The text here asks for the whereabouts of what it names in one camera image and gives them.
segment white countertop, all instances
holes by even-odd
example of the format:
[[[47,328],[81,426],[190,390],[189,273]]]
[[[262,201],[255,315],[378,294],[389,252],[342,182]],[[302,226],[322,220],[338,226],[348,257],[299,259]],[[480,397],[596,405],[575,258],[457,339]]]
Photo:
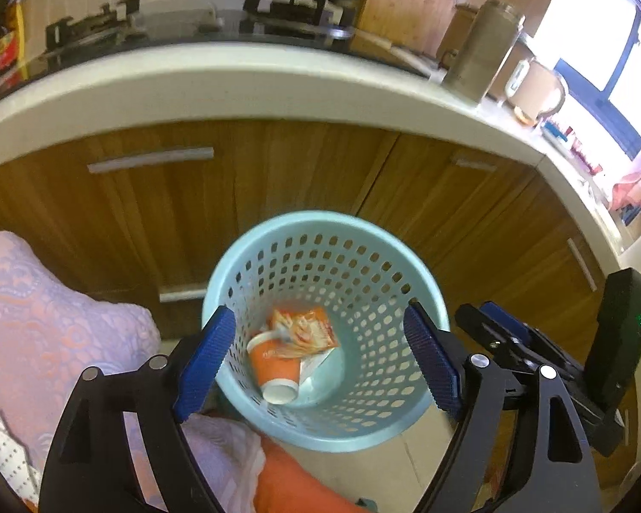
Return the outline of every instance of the white countertop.
[[[436,80],[321,50],[189,43],[60,71],[0,101],[0,164],[93,133],[215,118],[341,121],[432,136],[526,163],[561,199],[603,272],[620,269],[623,242],[606,207],[561,153],[511,112],[490,100],[475,107]],[[641,413],[641,373],[637,395]]]

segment orange paper cup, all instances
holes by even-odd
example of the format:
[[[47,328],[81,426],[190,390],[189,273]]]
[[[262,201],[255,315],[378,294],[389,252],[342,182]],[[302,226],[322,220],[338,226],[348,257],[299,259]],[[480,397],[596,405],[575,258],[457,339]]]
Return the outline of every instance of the orange paper cup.
[[[247,344],[261,394],[273,405],[286,405],[299,394],[301,359],[275,356],[275,350],[281,345],[277,332],[264,332]]]

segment metal screw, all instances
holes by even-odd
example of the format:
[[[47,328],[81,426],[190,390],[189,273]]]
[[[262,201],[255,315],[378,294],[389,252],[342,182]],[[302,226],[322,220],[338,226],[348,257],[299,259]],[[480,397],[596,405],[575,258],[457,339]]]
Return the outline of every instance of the metal screw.
[[[555,368],[549,365],[542,366],[538,371],[541,372],[544,378],[548,378],[549,380],[553,380],[558,375]]]
[[[88,366],[86,370],[83,371],[83,374],[81,374],[80,376],[86,382],[90,382],[90,380],[95,380],[97,378],[97,366]]]
[[[150,368],[152,370],[161,370],[168,364],[169,359],[166,358],[166,355],[155,355],[150,359]]]
[[[487,368],[487,366],[489,366],[489,359],[484,355],[480,355],[479,353],[470,357],[470,362],[481,369],[485,369]]]

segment floor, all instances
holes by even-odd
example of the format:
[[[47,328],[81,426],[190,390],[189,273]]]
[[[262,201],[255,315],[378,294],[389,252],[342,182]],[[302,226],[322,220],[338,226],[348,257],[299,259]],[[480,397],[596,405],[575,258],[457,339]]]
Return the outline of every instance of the floor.
[[[372,499],[380,513],[412,513],[452,434],[446,414],[431,406],[400,436],[364,451],[323,454],[283,447],[315,478],[347,499]]]

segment lavender fabric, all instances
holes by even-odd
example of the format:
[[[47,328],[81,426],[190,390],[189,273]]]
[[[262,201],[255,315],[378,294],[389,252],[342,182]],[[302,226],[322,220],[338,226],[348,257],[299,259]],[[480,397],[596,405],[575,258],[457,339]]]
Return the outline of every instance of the lavender fabric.
[[[0,232],[0,409],[7,429],[45,465],[59,418],[80,373],[138,369],[159,352],[149,311],[111,304],[65,287],[13,233]],[[161,495],[139,434],[127,414],[131,453],[148,503]],[[253,512],[265,456],[247,426],[193,415],[182,425],[193,455],[227,513]]]

